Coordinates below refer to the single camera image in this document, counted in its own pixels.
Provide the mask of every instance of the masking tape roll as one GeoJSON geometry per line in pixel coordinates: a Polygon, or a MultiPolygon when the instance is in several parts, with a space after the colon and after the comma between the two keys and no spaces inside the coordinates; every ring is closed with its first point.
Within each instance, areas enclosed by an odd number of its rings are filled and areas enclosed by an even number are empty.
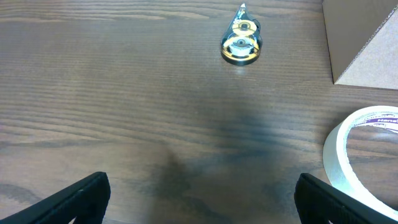
{"type": "Polygon", "coordinates": [[[323,147],[323,165],[332,186],[375,211],[398,221],[398,211],[371,194],[358,180],[347,157],[347,136],[351,128],[374,126],[398,133],[398,108],[371,106],[355,111],[331,131],[323,147]]]}

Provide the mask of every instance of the cardboard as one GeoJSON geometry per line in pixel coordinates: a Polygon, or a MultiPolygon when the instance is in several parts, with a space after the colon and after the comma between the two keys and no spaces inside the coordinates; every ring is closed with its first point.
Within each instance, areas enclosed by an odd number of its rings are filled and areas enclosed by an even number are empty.
{"type": "Polygon", "coordinates": [[[324,0],[335,84],[398,89],[398,0],[324,0]]]}

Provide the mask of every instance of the wooden table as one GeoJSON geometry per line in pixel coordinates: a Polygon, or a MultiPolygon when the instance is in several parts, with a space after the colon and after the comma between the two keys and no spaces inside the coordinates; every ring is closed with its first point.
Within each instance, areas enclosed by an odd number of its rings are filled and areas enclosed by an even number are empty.
{"type": "MultiPolygon", "coordinates": [[[[333,85],[321,0],[248,0],[261,57],[226,63],[240,1],[0,1],[0,218],[98,170],[105,223],[300,223],[302,172],[350,113],[397,92],[333,85]]],[[[349,157],[398,207],[397,140],[355,129],[349,157]]]]}

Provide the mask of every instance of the cardboard box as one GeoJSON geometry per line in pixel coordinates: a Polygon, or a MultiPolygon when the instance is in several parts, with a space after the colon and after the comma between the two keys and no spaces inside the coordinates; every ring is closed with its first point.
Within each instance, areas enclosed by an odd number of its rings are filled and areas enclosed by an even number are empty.
{"type": "Polygon", "coordinates": [[[398,0],[324,0],[335,84],[398,90],[398,0]]]}

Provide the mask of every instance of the tape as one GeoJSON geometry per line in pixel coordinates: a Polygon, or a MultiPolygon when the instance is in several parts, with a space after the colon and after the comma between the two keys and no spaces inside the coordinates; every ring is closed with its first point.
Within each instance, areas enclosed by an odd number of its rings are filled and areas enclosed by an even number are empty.
{"type": "Polygon", "coordinates": [[[335,127],[323,147],[323,165],[332,186],[357,201],[398,221],[398,211],[388,207],[371,194],[358,180],[347,156],[347,136],[351,128],[374,126],[398,133],[398,108],[371,106],[355,111],[335,127]]]}

